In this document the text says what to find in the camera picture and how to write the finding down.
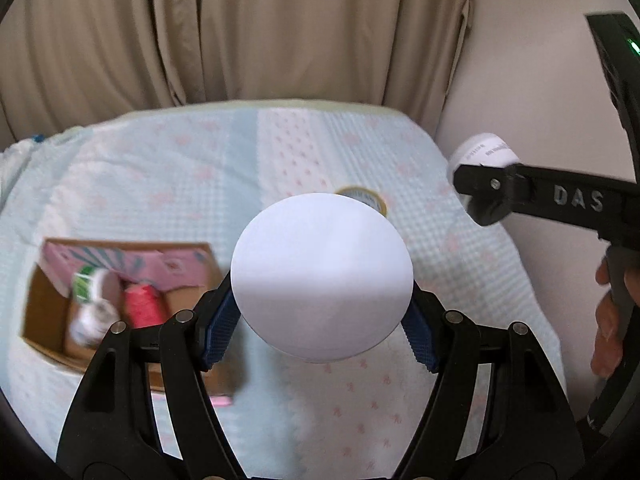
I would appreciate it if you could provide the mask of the person right hand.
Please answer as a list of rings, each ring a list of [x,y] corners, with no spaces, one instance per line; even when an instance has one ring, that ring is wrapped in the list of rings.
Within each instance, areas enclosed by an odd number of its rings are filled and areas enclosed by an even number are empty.
[[[611,292],[607,292],[600,300],[594,316],[597,322],[597,333],[594,338],[590,366],[598,377],[608,379],[620,365],[623,357],[623,344],[618,338],[620,315]]]

